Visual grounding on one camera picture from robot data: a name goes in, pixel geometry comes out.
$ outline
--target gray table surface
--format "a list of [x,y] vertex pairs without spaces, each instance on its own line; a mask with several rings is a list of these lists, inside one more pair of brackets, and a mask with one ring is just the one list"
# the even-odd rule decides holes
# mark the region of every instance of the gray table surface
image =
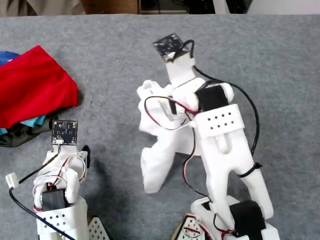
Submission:
[[[138,130],[136,88],[153,79],[168,83],[165,65],[151,43],[176,32],[195,40],[197,66],[241,85],[261,118],[255,160],[274,206],[269,221],[282,240],[320,235],[320,16],[91,15],[0,18],[0,50],[24,53],[42,45],[76,81],[80,106],[61,119],[79,121],[78,145],[92,150],[92,167],[80,194],[88,213],[98,214],[115,240],[165,240],[190,204],[199,198],[183,182],[178,154],[159,193],[142,185],[140,154],[155,138]],[[253,111],[236,92],[250,142]],[[1,239],[36,239],[35,220],[10,199],[7,173],[22,177],[51,149],[49,132],[17,148],[0,148]],[[199,158],[188,168],[190,182],[205,191]],[[32,186],[16,190],[32,206]],[[228,192],[248,197],[230,175]]]

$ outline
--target black wire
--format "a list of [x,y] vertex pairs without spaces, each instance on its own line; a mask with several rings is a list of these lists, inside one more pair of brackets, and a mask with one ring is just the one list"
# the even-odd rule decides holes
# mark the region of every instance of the black wire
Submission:
[[[179,50],[177,52],[175,52],[173,58],[172,58],[172,62],[178,57],[179,52],[185,48],[188,44],[191,44],[191,50],[190,50],[190,57],[193,58],[194,57],[194,50],[195,50],[195,41],[192,39],[189,39],[187,41],[185,41],[181,47],[179,48]],[[246,93],[245,90],[243,90],[239,85],[232,83],[232,82],[228,82],[228,81],[223,81],[220,80],[218,78],[214,78],[212,76],[209,76],[208,74],[205,74],[203,71],[201,71],[199,68],[197,68],[195,65],[193,66],[193,69],[195,71],[197,71],[199,74],[201,74],[202,76],[206,77],[209,79],[209,81],[206,81],[199,89],[203,89],[206,88],[208,85],[213,84],[213,83],[227,83],[230,84],[230,86],[237,88],[245,97],[246,99],[249,101],[249,103],[252,106],[253,112],[254,112],[254,117],[255,117],[255,137],[251,146],[251,155],[253,156],[258,144],[258,140],[259,140],[259,136],[260,136],[260,119],[259,119],[259,114],[258,114],[258,110],[257,107],[255,105],[255,103],[253,102],[253,100],[250,98],[250,96]]]
[[27,176],[22,178],[19,181],[19,184],[22,184],[25,180],[27,180],[28,178],[32,177],[33,175],[38,173],[40,170],[44,169],[46,166],[48,166],[50,163],[52,163],[52,161],[55,160],[55,158],[59,155],[60,151],[61,151],[61,145],[58,145],[58,153],[56,155],[54,155],[52,158],[50,158],[45,164],[43,164],[42,166],[38,167],[36,170],[34,170],[33,172],[29,173]]
[[31,211],[30,209],[28,209],[27,207],[25,207],[13,194],[13,187],[10,187],[9,189],[9,195],[11,197],[11,199],[24,211],[26,211],[28,214],[30,214],[31,216],[35,217],[36,219],[38,219],[39,221],[43,222],[45,225],[47,225],[48,227],[52,228],[53,230],[55,230],[56,232],[58,232],[59,234],[61,234],[62,236],[66,237],[67,239],[70,240],[75,240],[73,237],[69,236],[68,234],[66,234],[65,232],[61,231],[59,228],[55,227],[54,225],[52,225],[50,222],[46,221],[46,219],[38,216],[37,214],[35,214],[33,211]]

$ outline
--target red cloth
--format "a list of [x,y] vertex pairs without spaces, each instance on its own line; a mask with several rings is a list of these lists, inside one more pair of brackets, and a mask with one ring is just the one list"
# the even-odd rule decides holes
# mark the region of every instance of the red cloth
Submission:
[[0,67],[0,128],[77,104],[76,83],[41,46]]

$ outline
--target wire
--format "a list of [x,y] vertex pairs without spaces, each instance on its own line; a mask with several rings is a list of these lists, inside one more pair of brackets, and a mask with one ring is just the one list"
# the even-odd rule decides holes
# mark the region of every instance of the wire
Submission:
[[235,230],[230,230],[230,229],[223,230],[223,229],[217,227],[217,225],[216,225],[216,218],[217,218],[217,214],[215,213],[215,214],[214,214],[214,217],[213,217],[213,225],[214,225],[215,229],[217,229],[219,232],[221,232],[221,240],[224,240],[225,235],[227,235],[227,234],[233,234],[233,233],[236,232]]
[[32,188],[32,194],[33,194],[33,196],[35,195],[35,189],[36,189],[36,187],[38,187],[40,184],[43,184],[43,183],[46,183],[46,182],[40,182],[41,180],[43,180],[43,179],[51,179],[52,177],[55,177],[55,178],[57,178],[57,179],[61,179],[61,180],[63,180],[64,182],[65,182],[65,186],[67,187],[67,181],[63,178],[63,177],[61,177],[61,176],[59,176],[59,175],[46,175],[46,176],[43,176],[43,177],[41,177],[38,181],[36,181],[36,183],[33,185],[33,188]]
[[58,152],[56,155],[54,155],[52,158],[50,158],[45,164],[43,164],[42,166],[38,167],[36,170],[34,170],[33,172],[29,173],[27,176],[25,176],[24,178],[22,178],[19,181],[19,184],[22,184],[25,180],[27,180],[28,178],[32,177],[33,175],[35,175],[36,173],[38,173],[40,170],[44,169],[46,166],[48,166],[50,163],[52,163],[53,160],[55,160],[55,158],[59,155],[61,151],[61,145],[58,145]]
[[151,118],[152,121],[154,121],[158,126],[160,126],[161,128],[163,129],[166,129],[166,130],[169,130],[169,131],[176,131],[176,130],[179,130],[179,129],[182,129],[186,126],[189,125],[189,123],[186,123],[186,124],[183,124],[179,127],[176,127],[176,128],[167,128],[167,127],[164,127],[162,126],[149,112],[148,108],[147,108],[147,101],[149,99],[152,99],[152,98],[160,98],[160,99],[167,99],[169,101],[172,101],[174,103],[176,103],[177,105],[179,105],[180,107],[184,108],[184,110],[188,113],[191,113],[193,115],[197,114],[198,112],[197,111],[193,111],[191,109],[189,109],[187,106],[183,105],[181,102],[178,102],[177,100],[174,100],[173,98],[171,97],[168,97],[168,96],[149,96],[147,97],[145,100],[144,100],[144,110],[146,112],[146,114],[149,116],[149,118]]
[[[175,52],[173,58],[172,58],[172,62],[179,56],[179,52],[182,51],[183,48],[185,48],[188,44],[191,44],[191,50],[190,50],[190,57],[193,58],[194,57],[194,50],[195,50],[195,41],[192,39],[189,39],[187,41],[185,41],[181,47],[179,48],[178,51]],[[223,81],[220,80],[218,78],[209,76],[208,74],[205,74],[203,71],[201,71],[199,68],[197,68],[195,65],[193,66],[193,69],[195,71],[197,71],[199,74],[201,74],[202,76],[206,77],[209,79],[209,81],[205,82],[199,89],[203,89],[206,88],[208,85],[214,84],[214,83],[227,83],[230,84],[232,87],[238,89],[245,97],[246,99],[249,101],[249,103],[252,106],[253,112],[254,112],[254,117],[255,117],[255,137],[251,146],[251,155],[253,156],[258,144],[258,140],[259,140],[259,136],[260,136],[260,119],[259,119],[259,114],[258,114],[258,110],[257,107],[255,105],[255,103],[253,102],[253,100],[250,98],[250,96],[246,93],[245,90],[243,90],[239,85],[232,83],[232,82],[228,82],[228,81]]]
[[[87,166],[86,166],[85,161],[82,159],[82,157],[80,157],[80,156],[78,156],[78,155],[76,155],[76,154],[70,155],[70,156],[63,162],[63,164],[62,164],[62,166],[61,166],[61,168],[60,168],[60,170],[59,170],[58,176],[61,175],[62,168],[63,168],[64,166],[66,166],[67,163],[68,163],[68,161],[69,161],[70,159],[74,158],[74,157],[76,157],[77,159],[80,159],[80,160],[82,161],[82,163],[83,163],[83,173],[82,173],[82,176],[79,178],[79,181],[81,181],[81,180],[85,177]],[[50,185],[50,187],[56,185],[57,181],[58,181],[58,178],[54,181],[54,183],[53,183],[52,185]]]
[[[191,121],[191,118],[188,114],[186,114],[187,117],[189,118],[189,121]],[[208,197],[210,199],[210,197],[207,194],[204,194],[200,191],[197,191],[193,186],[191,186],[191,184],[189,183],[188,179],[187,179],[187,173],[186,173],[186,169],[187,169],[187,164],[188,162],[193,158],[193,156],[195,155],[195,151],[196,151],[196,133],[195,133],[195,129],[192,128],[192,134],[193,134],[193,148],[192,151],[190,153],[190,155],[184,160],[183,164],[182,164],[182,177],[184,182],[189,186],[189,188],[191,188],[194,192],[196,192],[197,194],[204,196],[204,197]]]
[[42,223],[44,223],[45,225],[47,225],[48,227],[52,228],[53,230],[55,230],[56,232],[58,232],[59,234],[61,234],[62,236],[66,237],[69,240],[75,240],[73,237],[69,236],[68,234],[66,234],[65,232],[61,231],[59,228],[55,227],[54,225],[52,225],[50,222],[46,221],[46,219],[40,217],[39,215],[35,214],[33,211],[31,211],[30,209],[28,209],[27,207],[25,207],[13,194],[13,187],[10,187],[9,189],[9,195],[11,197],[11,199],[24,211],[26,211],[28,214],[30,214],[31,216],[35,217],[36,219],[38,219],[39,221],[41,221]]

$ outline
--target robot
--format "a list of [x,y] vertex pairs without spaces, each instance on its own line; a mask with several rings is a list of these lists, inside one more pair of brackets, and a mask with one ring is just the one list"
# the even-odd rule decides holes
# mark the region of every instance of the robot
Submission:
[[[78,195],[90,167],[90,148],[77,149],[78,122],[54,120],[51,143],[43,165],[18,181],[15,173],[5,178],[14,202],[34,216],[39,240],[110,240],[98,217],[87,217],[87,203]],[[32,175],[33,210],[13,195],[13,190]]]
[[[209,194],[193,202],[191,212],[210,239],[280,240],[277,229],[265,222],[274,210],[261,165],[254,162],[250,151],[238,105],[232,104],[233,89],[226,82],[206,84],[196,77],[194,45],[189,51],[186,43],[175,33],[154,42],[170,84],[161,88],[146,80],[137,89],[139,129],[157,136],[157,142],[141,153],[144,190],[147,194],[160,190],[176,152],[190,154],[186,162],[200,155]],[[251,200],[239,202],[227,196],[230,171],[245,183]]]

